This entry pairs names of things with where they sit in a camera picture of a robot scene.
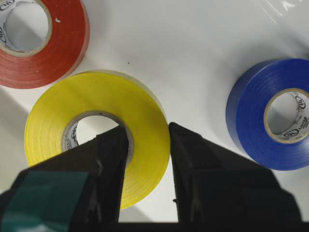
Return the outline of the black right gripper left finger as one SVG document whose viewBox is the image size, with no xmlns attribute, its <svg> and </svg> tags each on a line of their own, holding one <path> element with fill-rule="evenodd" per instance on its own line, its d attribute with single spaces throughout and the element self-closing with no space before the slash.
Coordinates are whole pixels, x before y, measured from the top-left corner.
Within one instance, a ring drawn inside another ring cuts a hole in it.
<svg viewBox="0 0 309 232">
<path fill-rule="evenodd" d="M 24 169 L 0 196 L 3 232 L 99 232 L 118 222 L 128 139 L 118 126 Z"/>
</svg>

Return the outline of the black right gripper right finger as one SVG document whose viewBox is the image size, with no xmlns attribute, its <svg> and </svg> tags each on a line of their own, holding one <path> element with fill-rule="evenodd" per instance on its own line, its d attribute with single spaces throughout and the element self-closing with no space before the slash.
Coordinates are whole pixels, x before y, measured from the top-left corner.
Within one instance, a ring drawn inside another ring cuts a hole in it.
<svg viewBox="0 0 309 232">
<path fill-rule="evenodd" d="M 169 124 L 178 220 L 198 231 L 299 232 L 294 196 L 273 172 Z"/>
</svg>

